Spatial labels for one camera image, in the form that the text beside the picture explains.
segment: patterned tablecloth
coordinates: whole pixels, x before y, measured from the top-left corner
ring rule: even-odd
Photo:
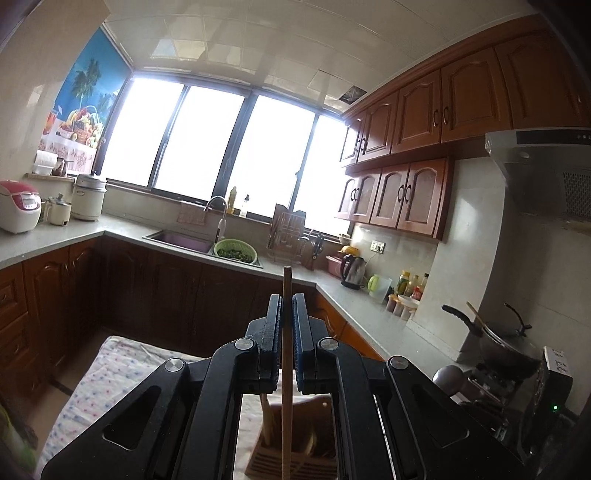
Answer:
[[[37,462],[35,478],[41,477],[43,467],[57,452],[78,437],[165,360],[172,357],[182,358],[187,362],[199,360],[197,357],[119,336],[107,338],[58,416]],[[293,390],[294,402],[304,399],[295,384]],[[269,402],[281,403],[281,376],[276,392],[269,395]],[[234,466],[235,480],[247,478],[244,470],[256,444],[261,425],[262,410],[258,395],[243,395]]]

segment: electric kettle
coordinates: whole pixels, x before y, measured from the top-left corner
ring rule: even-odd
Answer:
[[[356,255],[345,255],[340,264],[341,285],[359,290],[363,285],[363,275],[365,275],[365,260]]]

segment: fruit poster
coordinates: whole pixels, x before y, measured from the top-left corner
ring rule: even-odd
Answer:
[[[56,97],[39,150],[72,160],[72,173],[89,173],[115,99],[130,73],[127,63],[98,29]]]

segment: faucet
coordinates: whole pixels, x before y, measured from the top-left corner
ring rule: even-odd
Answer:
[[[205,214],[207,215],[207,211],[211,209],[211,205],[212,205],[213,201],[216,199],[221,199],[221,201],[223,202],[223,213],[222,213],[222,219],[220,220],[220,222],[217,225],[216,238],[213,241],[213,243],[215,243],[215,244],[220,239],[220,237],[223,238],[223,234],[226,231],[226,212],[228,211],[228,203],[226,202],[226,199],[222,196],[216,195],[215,197],[211,197],[209,199],[209,201],[207,202],[207,204],[205,205]]]

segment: silver screw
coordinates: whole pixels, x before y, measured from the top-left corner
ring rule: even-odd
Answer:
[[[178,372],[182,369],[184,362],[180,358],[171,358],[164,364],[164,368],[169,372]]]
[[[403,356],[396,355],[390,359],[390,365],[396,370],[404,370],[408,367],[408,360]]]
[[[243,337],[236,340],[234,346],[239,350],[250,350],[255,346],[255,342],[252,340],[252,338]]]
[[[339,343],[334,338],[323,338],[320,341],[320,347],[324,350],[336,350],[339,347]]]

